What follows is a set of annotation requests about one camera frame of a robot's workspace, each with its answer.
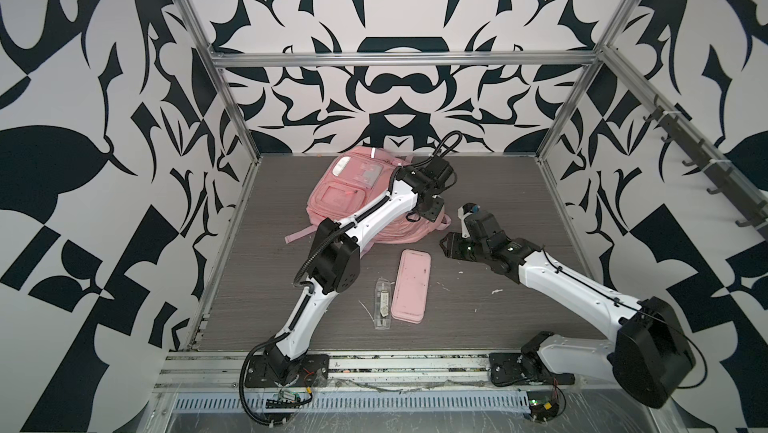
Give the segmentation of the clear plastic packet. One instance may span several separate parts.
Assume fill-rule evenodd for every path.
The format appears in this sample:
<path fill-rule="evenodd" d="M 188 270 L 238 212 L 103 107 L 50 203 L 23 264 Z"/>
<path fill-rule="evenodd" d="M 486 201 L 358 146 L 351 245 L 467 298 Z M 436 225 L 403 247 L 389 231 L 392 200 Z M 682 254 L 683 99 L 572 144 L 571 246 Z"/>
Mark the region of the clear plastic packet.
<path fill-rule="evenodd" d="M 379 278 L 374 289 L 373 323 L 376 330 L 391 328 L 391 301 L 392 283 L 385 278 Z"/>

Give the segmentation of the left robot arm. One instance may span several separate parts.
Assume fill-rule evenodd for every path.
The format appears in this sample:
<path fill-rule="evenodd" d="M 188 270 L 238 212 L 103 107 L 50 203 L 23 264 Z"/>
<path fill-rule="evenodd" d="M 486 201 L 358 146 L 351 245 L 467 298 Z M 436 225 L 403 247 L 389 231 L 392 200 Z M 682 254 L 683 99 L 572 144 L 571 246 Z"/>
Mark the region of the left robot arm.
<path fill-rule="evenodd" d="M 261 352 L 280 384 L 292 381 L 321 319 L 338 294 L 358 278 L 363 251 L 375 237 L 400 218 L 408 224 L 423 220 L 440 223 L 444 216 L 442 194 L 453 186 L 449 180 L 457 178 L 445 156 L 462 138 L 458 130 L 448 133 L 427 159 L 396 166 L 384 191 L 371 203 L 343 219 L 326 218 L 319 224 L 311 251 L 293 280 L 293 285 L 302 289 L 296 306 L 274 337 L 249 351 L 242 374 L 255 365 L 256 353 Z"/>

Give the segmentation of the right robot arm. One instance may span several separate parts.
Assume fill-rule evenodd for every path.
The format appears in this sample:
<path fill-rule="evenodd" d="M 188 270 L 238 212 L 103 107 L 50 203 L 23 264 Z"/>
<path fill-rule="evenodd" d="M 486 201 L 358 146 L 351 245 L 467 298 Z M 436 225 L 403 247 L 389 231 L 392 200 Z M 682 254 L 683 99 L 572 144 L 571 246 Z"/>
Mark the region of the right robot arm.
<path fill-rule="evenodd" d="M 473 203 L 460 207 L 460 232 L 440 242 L 444 255 L 482 263 L 497 275 L 544 294 L 591 324 L 600 340 L 542 331 L 520 350 L 515 383 L 579 375 L 618 384 L 630 397 L 661 408 L 696 365 L 698 348 L 664 300 L 620 293 L 554 259 L 544 248 L 512 239 Z"/>

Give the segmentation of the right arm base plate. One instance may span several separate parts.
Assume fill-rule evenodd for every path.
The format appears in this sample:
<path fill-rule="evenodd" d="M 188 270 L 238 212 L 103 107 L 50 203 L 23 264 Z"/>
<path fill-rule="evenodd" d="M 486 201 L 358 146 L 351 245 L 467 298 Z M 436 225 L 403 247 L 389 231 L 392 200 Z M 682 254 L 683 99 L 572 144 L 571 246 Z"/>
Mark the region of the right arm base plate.
<path fill-rule="evenodd" d="M 536 354 L 491 353 L 490 381 L 496 387 L 518 385 L 565 385 L 576 383 L 571 373 L 552 373 Z"/>

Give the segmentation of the green lit circuit board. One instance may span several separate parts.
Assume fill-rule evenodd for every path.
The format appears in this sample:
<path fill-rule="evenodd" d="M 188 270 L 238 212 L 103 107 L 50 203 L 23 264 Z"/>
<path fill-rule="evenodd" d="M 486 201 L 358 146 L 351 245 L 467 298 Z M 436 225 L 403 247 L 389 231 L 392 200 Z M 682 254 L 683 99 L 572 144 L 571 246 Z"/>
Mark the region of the green lit circuit board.
<path fill-rule="evenodd" d="M 526 418 L 534 423 L 546 424 L 562 415 L 566 406 L 562 396 L 532 399 L 529 401 L 529 413 Z"/>

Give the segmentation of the aluminium cage frame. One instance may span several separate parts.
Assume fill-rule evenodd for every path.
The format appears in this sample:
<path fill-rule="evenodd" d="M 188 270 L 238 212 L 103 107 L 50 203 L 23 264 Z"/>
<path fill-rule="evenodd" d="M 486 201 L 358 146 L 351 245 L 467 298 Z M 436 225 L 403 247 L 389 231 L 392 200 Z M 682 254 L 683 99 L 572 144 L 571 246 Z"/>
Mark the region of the aluminium cage frame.
<path fill-rule="evenodd" d="M 767 240 L 645 123 L 656 96 L 767 196 L 767 0 L 174 0 L 263 157 L 202 333 L 246 351 L 298 298 L 305 202 L 357 147 L 427 155 L 445 195 L 611 288 L 670 303 L 715 373 L 767 357 Z"/>

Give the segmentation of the wall hook rail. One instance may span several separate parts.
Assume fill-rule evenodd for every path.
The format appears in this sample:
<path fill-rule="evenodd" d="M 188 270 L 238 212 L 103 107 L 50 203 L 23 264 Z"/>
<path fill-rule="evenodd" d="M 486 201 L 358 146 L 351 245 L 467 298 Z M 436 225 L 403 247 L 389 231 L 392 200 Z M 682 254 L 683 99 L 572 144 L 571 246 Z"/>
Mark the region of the wall hook rail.
<path fill-rule="evenodd" d="M 735 221 L 739 228 L 751 228 L 767 240 L 767 196 L 728 159 L 703 133 L 677 110 L 666 108 L 656 96 L 654 109 L 644 117 L 664 133 L 662 143 L 675 145 L 685 155 L 682 165 L 707 177 L 709 195 L 722 195 L 741 214 Z"/>

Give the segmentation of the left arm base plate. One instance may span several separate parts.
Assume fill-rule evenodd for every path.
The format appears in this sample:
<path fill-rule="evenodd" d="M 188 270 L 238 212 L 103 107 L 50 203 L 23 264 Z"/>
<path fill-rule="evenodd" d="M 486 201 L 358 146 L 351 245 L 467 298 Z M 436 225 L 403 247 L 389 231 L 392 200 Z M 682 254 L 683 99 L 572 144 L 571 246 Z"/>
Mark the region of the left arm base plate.
<path fill-rule="evenodd" d="M 259 354 L 255 355 L 246 366 L 244 386 L 246 388 L 302 386 L 307 376 L 323 382 L 327 378 L 329 366 L 330 356 L 326 354 L 308 354 L 291 361 L 280 354 Z"/>

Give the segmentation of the pink pencil case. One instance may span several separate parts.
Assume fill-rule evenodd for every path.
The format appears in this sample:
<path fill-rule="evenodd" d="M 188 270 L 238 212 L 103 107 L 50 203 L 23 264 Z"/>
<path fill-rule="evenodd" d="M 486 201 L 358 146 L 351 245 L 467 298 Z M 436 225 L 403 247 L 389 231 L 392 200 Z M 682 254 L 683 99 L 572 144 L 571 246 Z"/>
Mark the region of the pink pencil case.
<path fill-rule="evenodd" d="M 393 319 L 411 324 L 423 321 L 430 271 L 428 253 L 411 249 L 402 252 L 391 305 Z"/>

